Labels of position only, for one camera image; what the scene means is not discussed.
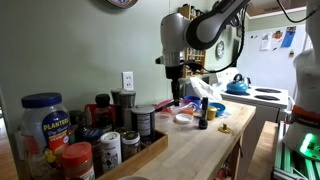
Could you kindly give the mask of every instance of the robotic arm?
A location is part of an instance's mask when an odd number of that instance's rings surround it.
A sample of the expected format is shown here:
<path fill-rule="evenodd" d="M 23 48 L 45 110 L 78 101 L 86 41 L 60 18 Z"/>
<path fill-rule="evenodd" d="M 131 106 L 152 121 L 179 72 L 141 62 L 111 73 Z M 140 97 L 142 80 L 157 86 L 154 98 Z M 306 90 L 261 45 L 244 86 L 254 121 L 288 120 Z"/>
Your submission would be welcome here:
<path fill-rule="evenodd" d="M 179 13 L 170 14 L 161 21 L 162 56 L 157 64 L 164 64 L 166 77 L 172 79 L 174 105 L 179 106 L 179 81 L 182 77 L 184 48 L 206 50 L 212 47 L 222 30 L 250 0 L 217 1 L 212 10 L 193 21 Z"/>

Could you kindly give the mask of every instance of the kitchen counter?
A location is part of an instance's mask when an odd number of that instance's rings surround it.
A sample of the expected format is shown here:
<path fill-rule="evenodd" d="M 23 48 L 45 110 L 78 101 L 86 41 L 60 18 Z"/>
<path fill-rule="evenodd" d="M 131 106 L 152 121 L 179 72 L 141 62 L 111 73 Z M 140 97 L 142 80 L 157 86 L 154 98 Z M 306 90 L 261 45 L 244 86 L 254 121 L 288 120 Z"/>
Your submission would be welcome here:
<path fill-rule="evenodd" d="M 234 154 L 237 161 L 239 150 L 235 145 L 239 142 L 256 108 L 228 101 L 222 103 L 231 116 L 208 121 L 207 130 L 199 130 L 198 121 L 188 125 L 174 124 L 167 132 L 168 148 L 134 175 L 145 176 L 152 180 L 212 180 L 231 152 L 236 152 Z M 222 126 L 222 123 L 226 123 L 233 132 L 231 134 L 219 132 L 218 127 Z"/>

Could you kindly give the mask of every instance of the white refrigerator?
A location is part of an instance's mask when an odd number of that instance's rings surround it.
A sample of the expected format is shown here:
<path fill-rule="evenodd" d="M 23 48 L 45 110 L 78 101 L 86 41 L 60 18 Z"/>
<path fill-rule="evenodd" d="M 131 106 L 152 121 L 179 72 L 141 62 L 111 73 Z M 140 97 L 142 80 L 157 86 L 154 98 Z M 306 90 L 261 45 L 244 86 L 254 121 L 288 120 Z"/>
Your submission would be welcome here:
<path fill-rule="evenodd" d="M 289 95 L 295 97 L 293 61 L 303 50 L 311 48 L 311 41 L 304 24 L 290 27 L 295 27 L 293 38 L 292 33 L 287 35 L 288 27 L 246 32 L 237 68 L 243 76 L 251 79 L 252 85 L 287 89 Z"/>

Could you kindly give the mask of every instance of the cabinet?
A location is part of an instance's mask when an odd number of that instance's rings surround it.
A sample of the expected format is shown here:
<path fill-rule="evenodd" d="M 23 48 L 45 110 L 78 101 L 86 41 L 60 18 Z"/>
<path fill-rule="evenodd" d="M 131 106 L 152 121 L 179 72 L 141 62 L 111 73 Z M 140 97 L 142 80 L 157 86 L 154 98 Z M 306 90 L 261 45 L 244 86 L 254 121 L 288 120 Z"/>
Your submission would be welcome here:
<path fill-rule="evenodd" d="M 184 5 L 183 7 L 180 7 L 178 9 L 178 13 L 180 13 L 182 16 L 190 20 L 193 20 L 197 16 L 199 16 L 202 12 L 200 10 L 194 9 L 193 6 Z M 206 62 L 206 51 L 195 50 L 193 48 L 185 48 L 184 57 L 185 57 L 184 58 L 185 61 L 195 60 L 197 63 L 201 64 L 204 67 Z M 201 70 L 195 75 L 192 75 L 191 70 L 189 70 L 187 67 L 183 68 L 184 78 L 189 78 L 191 76 L 198 76 L 198 75 L 203 75 L 203 70 Z"/>

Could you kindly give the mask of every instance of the stovetop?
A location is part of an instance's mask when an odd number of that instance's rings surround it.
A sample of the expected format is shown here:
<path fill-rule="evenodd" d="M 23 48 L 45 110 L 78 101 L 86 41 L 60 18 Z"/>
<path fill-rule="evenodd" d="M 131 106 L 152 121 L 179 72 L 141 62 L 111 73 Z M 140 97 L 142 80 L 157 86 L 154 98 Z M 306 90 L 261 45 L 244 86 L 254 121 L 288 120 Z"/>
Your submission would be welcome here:
<path fill-rule="evenodd" d="M 276 107 L 280 109 L 286 109 L 288 106 L 288 90 L 285 89 L 276 89 L 276 88 L 268 88 L 268 87 L 260 87 L 260 86 L 250 86 L 247 90 L 247 93 L 249 95 L 242 96 L 242 95 L 234 95 L 229 94 L 226 92 L 226 84 L 219 83 L 214 84 L 214 88 L 220 91 L 220 94 L 223 99 L 230 99 L 235 101 L 244 101 L 251 104 L 260 104 L 260 105 L 266 105 L 270 107 Z M 273 89 L 274 92 L 260 92 L 256 91 L 256 89 Z M 264 100 L 264 99 L 258 99 L 255 96 L 272 96 L 275 97 L 277 100 Z"/>

